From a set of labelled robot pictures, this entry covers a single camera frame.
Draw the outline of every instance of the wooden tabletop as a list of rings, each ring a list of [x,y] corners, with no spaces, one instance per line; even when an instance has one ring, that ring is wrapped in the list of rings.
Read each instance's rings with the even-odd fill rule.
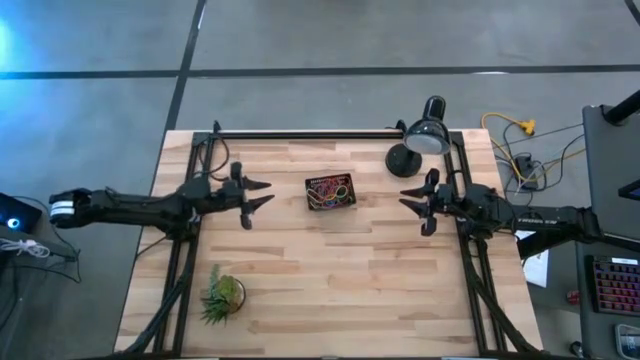
[[[488,133],[462,132],[473,181],[501,189]],[[184,181],[192,134],[167,133],[154,195],[171,193]],[[394,177],[384,157],[398,142],[228,140],[231,160],[241,161],[247,176],[273,184],[249,197],[276,197],[253,216],[251,231],[241,228],[237,210],[204,217],[183,355],[477,355],[454,220],[439,217],[437,232],[422,237],[421,221],[398,202],[398,192],[420,186],[430,168],[440,169],[444,179],[443,158],[423,156],[421,175]],[[216,146],[214,153],[215,166],[224,150]],[[304,180],[346,172],[357,204],[309,211]],[[162,236],[146,228],[140,248]],[[165,241],[135,263],[117,350],[130,345],[158,310],[170,248]],[[489,241],[489,257],[502,308],[527,340],[541,348],[513,238],[496,234]],[[244,307],[226,326],[200,320],[200,298],[214,264],[247,288]]]

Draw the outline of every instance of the rgb keyboard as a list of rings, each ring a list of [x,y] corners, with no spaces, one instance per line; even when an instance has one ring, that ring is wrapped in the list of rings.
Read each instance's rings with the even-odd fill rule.
[[[595,311],[640,316],[640,265],[635,259],[588,256]]]

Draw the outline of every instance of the potted plant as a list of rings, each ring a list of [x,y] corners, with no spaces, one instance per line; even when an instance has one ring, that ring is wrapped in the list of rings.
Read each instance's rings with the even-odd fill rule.
[[[208,294],[202,298],[202,320],[213,325],[224,319],[226,324],[229,315],[240,310],[245,298],[246,292],[240,280],[230,275],[220,276],[220,266],[214,265],[209,278]]]

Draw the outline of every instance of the black desk lamp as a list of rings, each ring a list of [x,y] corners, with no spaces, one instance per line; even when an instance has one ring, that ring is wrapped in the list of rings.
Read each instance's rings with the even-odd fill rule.
[[[449,152],[449,130],[442,122],[446,106],[442,97],[432,96],[424,106],[422,119],[408,129],[404,121],[398,121],[396,129],[402,130],[404,138],[402,144],[389,149],[385,160],[393,175],[409,177],[417,174],[422,166],[420,154],[442,155]]]

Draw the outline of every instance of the concrete floor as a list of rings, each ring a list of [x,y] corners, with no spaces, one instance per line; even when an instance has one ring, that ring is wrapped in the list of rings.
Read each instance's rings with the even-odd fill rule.
[[[0,2],[0,72],[179,70],[196,3]],[[209,0],[200,23],[192,69],[640,63],[640,27],[623,0]],[[536,119],[543,134],[580,124],[582,106],[615,103],[638,83],[638,72],[189,79],[176,128],[214,119],[227,129],[381,128],[417,118],[438,94],[450,128],[479,127],[483,113],[498,111]],[[43,201],[74,187],[148,193],[175,89],[175,78],[0,80],[0,161],[10,164],[0,190]],[[504,126],[492,121],[491,133]],[[549,159],[581,132],[513,151]],[[584,156],[533,204],[588,205]],[[20,272],[22,300],[0,334],[0,359],[112,351],[140,229],[62,233],[82,249],[84,281]],[[554,250],[551,276],[562,281],[532,289],[545,347],[558,354],[579,335],[563,303],[575,271],[559,265],[572,256],[570,245]]]

